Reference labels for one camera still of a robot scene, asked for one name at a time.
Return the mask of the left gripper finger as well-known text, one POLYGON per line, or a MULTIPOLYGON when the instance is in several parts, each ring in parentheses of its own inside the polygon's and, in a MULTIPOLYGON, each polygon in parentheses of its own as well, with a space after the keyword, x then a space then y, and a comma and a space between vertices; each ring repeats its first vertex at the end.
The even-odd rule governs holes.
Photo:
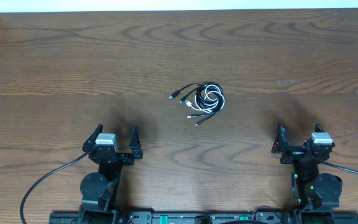
POLYGON ((100 133, 102 133, 103 125, 99 124, 94 130, 92 135, 83 143, 82 151, 85 153, 92 153, 99 146, 96 144, 96 138, 100 133))
POLYGON ((141 147, 140 141, 139 141, 139 133, 138 133, 137 125, 134 125, 134 127, 133 127, 129 147, 131 149, 131 153, 132 153, 134 159, 142 159, 143 158, 143 150, 142 150, 142 147, 141 147))

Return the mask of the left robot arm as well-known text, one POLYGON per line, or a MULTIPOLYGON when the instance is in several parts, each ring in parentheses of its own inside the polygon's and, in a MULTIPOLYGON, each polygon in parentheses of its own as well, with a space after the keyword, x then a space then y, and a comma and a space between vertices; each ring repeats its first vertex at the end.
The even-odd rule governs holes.
POLYGON ((98 171, 86 175, 80 184, 82 200, 77 223, 122 224, 128 222, 124 211, 116 206, 117 191, 124 166, 133 166, 143 158, 138 127, 131 133, 131 152, 117 152, 116 135, 103 133, 100 124, 84 142, 82 150, 95 164, 98 171))

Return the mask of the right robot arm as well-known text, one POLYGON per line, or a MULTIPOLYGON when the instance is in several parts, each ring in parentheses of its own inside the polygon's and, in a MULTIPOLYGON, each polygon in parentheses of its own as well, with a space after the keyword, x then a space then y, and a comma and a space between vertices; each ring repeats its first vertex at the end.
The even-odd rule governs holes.
POLYGON ((318 167, 329 159, 334 147, 332 137, 318 123, 302 146, 291 146, 285 127, 277 126, 271 153, 281 155, 281 164, 293 166, 292 192, 300 204, 285 212, 282 222, 335 224, 333 210, 339 206, 342 180, 336 175, 321 173, 318 167))

